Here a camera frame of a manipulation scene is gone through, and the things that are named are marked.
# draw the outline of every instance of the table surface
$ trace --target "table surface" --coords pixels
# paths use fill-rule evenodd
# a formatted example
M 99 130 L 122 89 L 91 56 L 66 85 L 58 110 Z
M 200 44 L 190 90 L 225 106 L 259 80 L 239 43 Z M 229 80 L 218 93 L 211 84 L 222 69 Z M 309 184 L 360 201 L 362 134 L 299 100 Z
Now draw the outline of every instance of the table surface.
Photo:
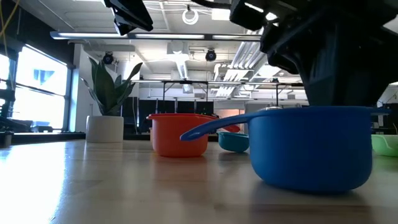
M 157 156 L 149 141 L 0 150 L 0 223 L 398 223 L 398 160 L 344 195 L 266 185 L 248 154 L 209 143 L 203 157 Z

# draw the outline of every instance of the bowl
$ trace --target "bowl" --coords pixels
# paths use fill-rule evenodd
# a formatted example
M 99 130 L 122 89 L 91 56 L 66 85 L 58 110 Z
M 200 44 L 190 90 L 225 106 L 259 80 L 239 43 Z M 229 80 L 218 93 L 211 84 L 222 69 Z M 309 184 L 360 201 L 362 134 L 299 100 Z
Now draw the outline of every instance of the bowl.
M 180 135 L 195 126 L 218 118 L 200 114 L 151 114 L 147 119 L 152 120 L 152 147 L 158 155 L 198 157 L 207 149 L 207 134 L 189 142 L 181 141 Z M 231 131 L 240 130 L 235 125 L 225 128 Z
M 248 123 L 251 164 L 265 182 L 318 194 L 345 192 L 369 178 L 371 113 L 388 112 L 360 106 L 258 111 L 211 121 L 181 139 L 192 140 L 222 126 Z
M 372 134 L 372 147 L 377 155 L 398 157 L 398 135 Z
M 239 133 L 218 133 L 218 144 L 221 148 L 242 153 L 249 148 L 249 136 L 247 134 Z

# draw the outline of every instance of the white plant pot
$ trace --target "white plant pot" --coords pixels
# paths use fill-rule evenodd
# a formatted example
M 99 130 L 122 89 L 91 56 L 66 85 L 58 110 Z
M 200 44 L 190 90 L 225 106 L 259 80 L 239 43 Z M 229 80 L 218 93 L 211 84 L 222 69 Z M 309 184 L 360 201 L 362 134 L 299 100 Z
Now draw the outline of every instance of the white plant pot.
M 86 141 L 123 142 L 124 119 L 118 116 L 87 116 Z

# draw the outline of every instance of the teal bowl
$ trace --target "teal bowl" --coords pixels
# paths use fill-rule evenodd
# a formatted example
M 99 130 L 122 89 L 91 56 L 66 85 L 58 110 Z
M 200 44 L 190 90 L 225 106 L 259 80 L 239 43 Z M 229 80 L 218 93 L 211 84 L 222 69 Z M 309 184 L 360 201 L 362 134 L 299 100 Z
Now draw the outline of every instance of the teal bowl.
M 238 133 L 218 133 L 218 144 L 231 152 L 244 152 L 249 148 L 249 136 Z

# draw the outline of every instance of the potted plant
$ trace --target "potted plant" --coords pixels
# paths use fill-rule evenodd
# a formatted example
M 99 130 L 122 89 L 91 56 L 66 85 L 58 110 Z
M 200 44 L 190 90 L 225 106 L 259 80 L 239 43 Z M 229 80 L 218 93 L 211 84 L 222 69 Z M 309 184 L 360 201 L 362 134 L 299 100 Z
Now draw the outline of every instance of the potted plant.
M 102 60 L 99 63 L 96 63 L 92 58 L 89 58 L 89 60 L 91 62 L 93 88 L 90 88 L 84 78 L 80 78 L 87 86 L 91 97 L 97 102 L 102 116 L 87 116 L 86 141 L 122 142 L 124 120 L 120 116 L 120 108 L 134 88 L 135 83 L 130 81 L 139 72 L 142 63 L 138 63 L 132 69 L 128 79 L 122 82 L 121 75 L 113 81 Z

